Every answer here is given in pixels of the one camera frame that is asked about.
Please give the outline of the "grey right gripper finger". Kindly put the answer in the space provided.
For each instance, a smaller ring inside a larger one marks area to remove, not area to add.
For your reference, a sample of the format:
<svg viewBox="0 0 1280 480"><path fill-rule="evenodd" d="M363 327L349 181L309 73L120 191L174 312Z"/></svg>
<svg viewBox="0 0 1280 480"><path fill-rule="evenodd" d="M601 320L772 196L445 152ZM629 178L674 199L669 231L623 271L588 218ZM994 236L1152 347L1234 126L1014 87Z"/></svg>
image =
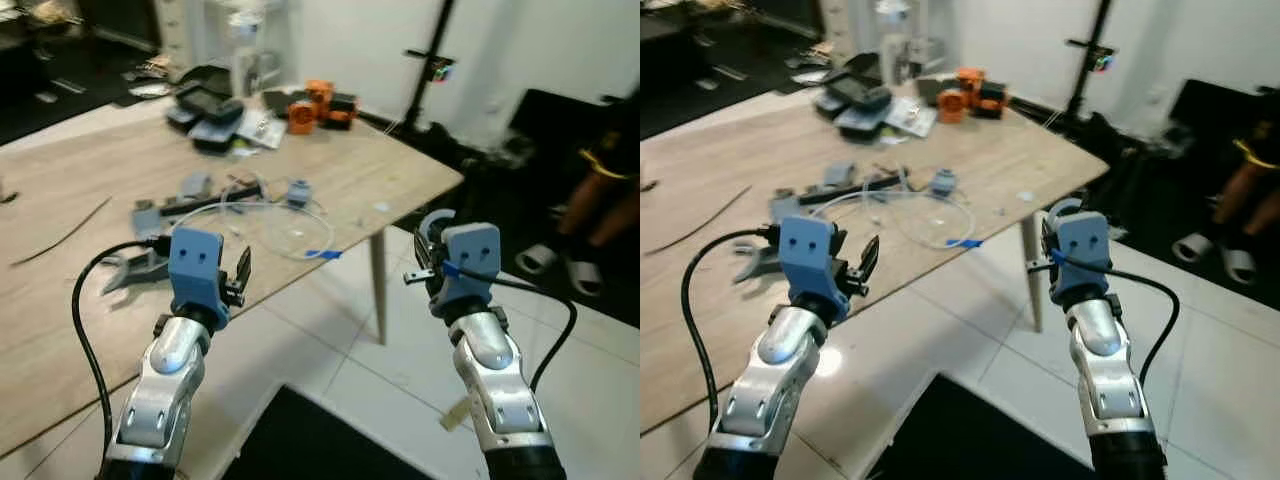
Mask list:
<svg viewBox="0 0 1280 480"><path fill-rule="evenodd" d="M1082 210L1082 200L1078 197L1065 197L1051 205L1042 216L1042 225L1047 229L1059 229L1060 223Z"/></svg>
<svg viewBox="0 0 1280 480"><path fill-rule="evenodd" d="M417 227L417 239L426 243L440 243L443 230L454 224L456 210L442 207L426 214Z"/></svg>

